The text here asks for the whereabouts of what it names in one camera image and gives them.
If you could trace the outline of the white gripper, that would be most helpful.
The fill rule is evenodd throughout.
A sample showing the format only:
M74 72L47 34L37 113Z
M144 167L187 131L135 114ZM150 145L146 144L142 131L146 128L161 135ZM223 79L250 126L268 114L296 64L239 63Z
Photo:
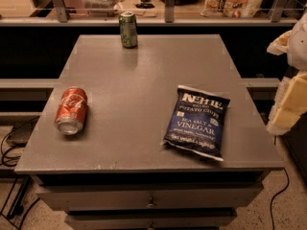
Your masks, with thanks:
M298 70L307 70L307 13L296 22L291 31L276 38L267 52L280 56L287 53L288 64ZM272 106L267 131L272 135L288 132L307 112L307 73L284 77L279 83Z

